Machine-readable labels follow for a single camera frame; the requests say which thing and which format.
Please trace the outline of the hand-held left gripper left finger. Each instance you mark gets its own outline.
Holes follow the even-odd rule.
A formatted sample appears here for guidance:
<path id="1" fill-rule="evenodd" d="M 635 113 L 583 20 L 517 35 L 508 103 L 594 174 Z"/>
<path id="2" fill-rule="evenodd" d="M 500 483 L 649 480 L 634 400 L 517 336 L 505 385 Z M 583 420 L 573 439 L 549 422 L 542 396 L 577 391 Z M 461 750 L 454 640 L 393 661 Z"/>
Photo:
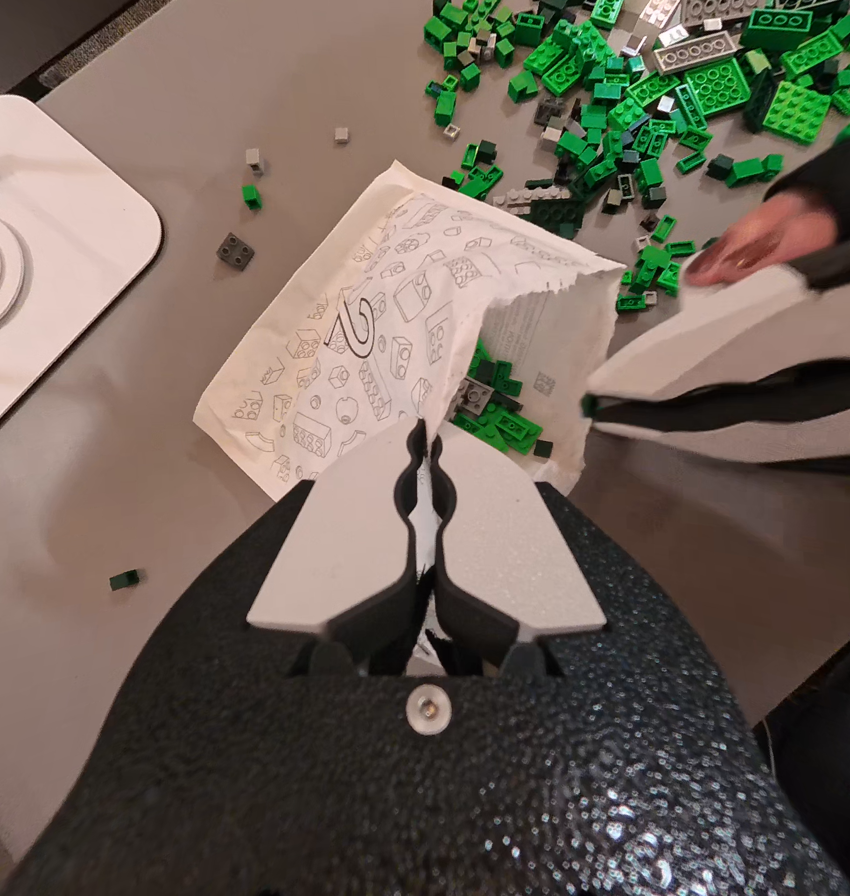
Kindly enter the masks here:
<path id="1" fill-rule="evenodd" d="M 321 473 L 246 621 L 342 644 L 360 661 L 388 647 L 415 616 L 417 471 L 424 420 L 403 419 Z"/>

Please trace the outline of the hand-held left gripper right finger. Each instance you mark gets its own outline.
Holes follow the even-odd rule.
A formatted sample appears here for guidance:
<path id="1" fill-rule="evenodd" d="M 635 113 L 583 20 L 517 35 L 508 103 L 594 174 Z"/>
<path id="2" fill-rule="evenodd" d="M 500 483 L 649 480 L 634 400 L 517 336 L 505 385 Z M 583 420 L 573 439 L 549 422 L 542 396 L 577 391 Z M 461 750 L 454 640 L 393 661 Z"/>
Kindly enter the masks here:
<path id="1" fill-rule="evenodd" d="M 439 434 L 430 455 L 435 609 L 444 633 L 493 666 L 516 644 L 607 623 L 531 477 L 471 434 Z"/>

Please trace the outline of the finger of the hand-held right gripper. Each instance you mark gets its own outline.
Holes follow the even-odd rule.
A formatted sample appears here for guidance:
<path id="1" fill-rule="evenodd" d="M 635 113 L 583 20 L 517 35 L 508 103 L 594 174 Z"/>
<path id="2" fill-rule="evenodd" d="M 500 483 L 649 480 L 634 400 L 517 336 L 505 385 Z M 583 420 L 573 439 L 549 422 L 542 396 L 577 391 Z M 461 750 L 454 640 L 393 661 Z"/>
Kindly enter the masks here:
<path id="1" fill-rule="evenodd" d="M 715 461 L 850 476 L 850 408 L 811 420 L 746 420 L 760 398 L 602 403 L 594 429 Z"/>
<path id="2" fill-rule="evenodd" d="M 792 265 L 689 288 L 682 308 L 588 377 L 602 403 L 755 398 L 745 417 L 850 408 L 850 285 L 818 292 Z"/>

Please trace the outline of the heap of mixed toy bricks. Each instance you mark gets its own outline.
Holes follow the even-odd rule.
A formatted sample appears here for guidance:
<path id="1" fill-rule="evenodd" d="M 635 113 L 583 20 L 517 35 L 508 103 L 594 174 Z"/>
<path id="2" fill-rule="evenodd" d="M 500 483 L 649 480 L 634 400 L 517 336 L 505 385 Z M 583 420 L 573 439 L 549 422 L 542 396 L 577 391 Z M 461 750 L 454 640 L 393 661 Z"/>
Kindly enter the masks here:
<path id="1" fill-rule="evenodd" d="M 513 375 L 509 360 L 494 358 L 478 338 L 466 375 L 444 419 L 497 449 L 547 461 L 554 443 L 542 438 L 543 427 L 522 414 L 523 381 Z"/>

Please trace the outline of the white printed paper bag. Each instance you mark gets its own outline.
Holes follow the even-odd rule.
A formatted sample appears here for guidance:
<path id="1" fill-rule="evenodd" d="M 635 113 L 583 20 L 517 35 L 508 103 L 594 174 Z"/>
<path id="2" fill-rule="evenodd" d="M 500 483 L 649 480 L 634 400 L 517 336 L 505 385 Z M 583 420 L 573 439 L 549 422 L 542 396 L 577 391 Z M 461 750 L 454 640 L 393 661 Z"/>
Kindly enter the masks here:
<path id="1" fill-rule="evenodd" d="M 566 495 L 623 269 L 395 161 L 239 342 L 195 424 L 279 500 L 401 419 L 433 437 L 481 342 L 553 444 L 546 461 L 512 458 Z"/>

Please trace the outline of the pile of green toy bricks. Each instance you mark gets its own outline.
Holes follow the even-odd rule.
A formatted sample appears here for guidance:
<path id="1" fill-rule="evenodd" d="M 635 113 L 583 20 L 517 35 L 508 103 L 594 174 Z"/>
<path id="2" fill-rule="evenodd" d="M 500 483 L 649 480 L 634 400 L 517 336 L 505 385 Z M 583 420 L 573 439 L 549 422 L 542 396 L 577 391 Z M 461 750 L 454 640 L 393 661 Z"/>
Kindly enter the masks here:
<path id="1" fill-rule="evenodd" d="M 623 45 L 612 31 L 627 2 L 432 2 L 423 41 L 443 76 L 425 89 L 448 140 L 459 96 L 490 64 L 511 72 L 515 105 L 534 100 L 539 147 L 555 160 L 550 177 L 494 194 L 503 173 L 494 142 L 477 140 L 443 186 L 559 237 L 577 236 L 589 207 L 604 215 L 643 209 L 635 262 L 620 278 L 616 310 L 643 312 L 677 297 L 695 241 L 673 238 L 677 219 L 661 169 L 675 150 L 679 175 L 701 172 L 730 189 L 768 184 L 780 153 L 743 160 L 712 156 L 711 124 L 738 115 L 748 132 L 801 146 L 835 112 L 850 119 L 850 2 L 643 2 Z M 850 122 L 837 140 L 850 137 Z"/>

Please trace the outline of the person's right forearm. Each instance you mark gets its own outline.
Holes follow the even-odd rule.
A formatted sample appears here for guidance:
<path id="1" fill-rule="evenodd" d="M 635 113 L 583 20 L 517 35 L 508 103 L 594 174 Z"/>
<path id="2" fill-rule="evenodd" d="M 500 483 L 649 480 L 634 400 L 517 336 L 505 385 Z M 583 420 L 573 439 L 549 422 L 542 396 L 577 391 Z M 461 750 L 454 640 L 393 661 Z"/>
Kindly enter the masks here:
<path id="1" fill-rule="evenodd" d="M 783 191 L 810 192 L 828 207 L 837 223 L 839 240 L 850 240 L 850 128 L 821 154 L 773 183 L 765 200 Z"/>

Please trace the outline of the person's right hand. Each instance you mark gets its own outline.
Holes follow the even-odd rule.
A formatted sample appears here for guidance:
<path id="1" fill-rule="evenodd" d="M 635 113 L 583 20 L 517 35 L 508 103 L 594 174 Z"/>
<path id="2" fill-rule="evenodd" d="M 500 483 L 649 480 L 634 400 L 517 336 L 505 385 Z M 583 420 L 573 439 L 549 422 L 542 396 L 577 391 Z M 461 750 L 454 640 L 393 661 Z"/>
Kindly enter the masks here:
<path id="1" fill-rule="evenodd" d="M 733 284 L 772 265 L 822 251 L 837 242 L 833 209 L 811 190 L 778 192 L 752 210 L 688 265 L 692 286 Z"/>

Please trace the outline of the person's dark trousers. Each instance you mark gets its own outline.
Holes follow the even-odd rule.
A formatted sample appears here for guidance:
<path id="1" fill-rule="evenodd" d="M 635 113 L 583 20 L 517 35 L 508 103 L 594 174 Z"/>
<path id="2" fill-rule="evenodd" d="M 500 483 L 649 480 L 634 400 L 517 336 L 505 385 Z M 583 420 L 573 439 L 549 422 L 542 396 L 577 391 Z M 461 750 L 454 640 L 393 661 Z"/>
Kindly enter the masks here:
<path id="1" fill-rule="evenodd" d="M 850 881 L 850 641 L 754 735 L 790 803 Z"/>

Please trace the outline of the white monitor stand base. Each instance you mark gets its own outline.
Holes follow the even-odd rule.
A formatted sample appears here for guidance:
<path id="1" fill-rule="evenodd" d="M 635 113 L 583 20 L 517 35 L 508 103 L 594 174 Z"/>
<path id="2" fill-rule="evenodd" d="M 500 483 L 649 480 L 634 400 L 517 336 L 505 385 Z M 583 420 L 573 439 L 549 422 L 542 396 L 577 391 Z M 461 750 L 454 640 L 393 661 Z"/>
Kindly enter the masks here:
<path id="1" fill-rule="evenodd" d="M 25 98 L 0 96 L 0 421 L 144 271 L 152 205 Z"/>

